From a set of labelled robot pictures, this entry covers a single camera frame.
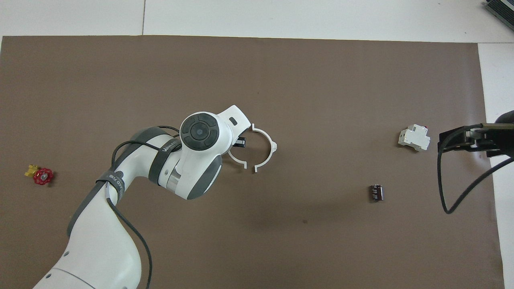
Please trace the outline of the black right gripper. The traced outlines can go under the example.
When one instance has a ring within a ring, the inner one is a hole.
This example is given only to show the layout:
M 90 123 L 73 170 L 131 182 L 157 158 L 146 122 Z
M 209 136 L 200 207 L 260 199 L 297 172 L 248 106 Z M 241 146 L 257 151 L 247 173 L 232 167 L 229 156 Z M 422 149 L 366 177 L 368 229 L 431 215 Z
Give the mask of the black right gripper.
M 514 111 L 501 114 L 496 124 L 513 124 Z M 488 148 L 487 129 L 484 126 L 461 126 L 439 133 L 438 155 L 451 151 L 484 152 Z M 514 157 L 514 132 L 512 130 L 490 131 L 491 139 L 498 147 L 497 151 L 487 152 L 491 158 L 500 155 Z

